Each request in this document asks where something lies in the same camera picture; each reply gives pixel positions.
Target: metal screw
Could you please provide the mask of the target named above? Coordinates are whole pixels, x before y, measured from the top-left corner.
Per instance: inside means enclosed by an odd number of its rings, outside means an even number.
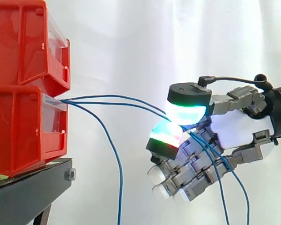
[[[65,172],[65,180],[73,181],[76,179],[76,169],[71,168]]]

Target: white fingertip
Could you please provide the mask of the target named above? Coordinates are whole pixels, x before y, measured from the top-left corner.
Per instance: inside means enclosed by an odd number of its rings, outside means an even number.
[[[161,169],[154,165],[149,171],[148,171],[148,177],[150,178],[150,180],[153,182],[154,185],[156,184],[160,184],[162,182],[164,182],[166,180],[163,172],[161,171]]]
[[[267,157],[271,153],[271,151],[273,150],[274,147],[275,147],[274,142],[270,142],[270,143],[267,143],[267,144],[262,144],[260,146],[262,157],[263,158]]]
[[[173,196],[173,200],[176,204],[183,205],[189,203],[190,200],[187,197],[183,189],[179,189],[176,194]]]
[[[158,201],[164,201],[170,197],[169,193],[162,184],[155,185],[152,189],[152,194]]]

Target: transparent drawer front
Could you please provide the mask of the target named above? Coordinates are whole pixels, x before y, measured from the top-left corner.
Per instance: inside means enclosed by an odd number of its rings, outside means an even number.
[[[67,39],[63,36],[55,21],[48,13],[48,45],[51,54],[62,63],[62,48],[67,47]]]
[[[64,133],[60,125],[62,113],[67,111],[67,105],[43,95],[43,132]]]

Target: stacked red bins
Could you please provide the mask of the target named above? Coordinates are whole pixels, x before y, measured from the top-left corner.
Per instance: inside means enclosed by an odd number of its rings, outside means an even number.
[[[0,0],[0,175],[67,153],[69,41],[43,0]]]

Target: glowing fingertip sensor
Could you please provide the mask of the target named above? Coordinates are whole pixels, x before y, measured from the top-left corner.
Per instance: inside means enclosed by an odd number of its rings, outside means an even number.
[[[211,90],[196,83],[173,84],[166,104],[167,117],[182,126],[196,124],[210,108],[211,95]]]
[[[166,158],[175,159],[183,136],[182,128],[172,122],[159,122],[150,134],[146,149]]]

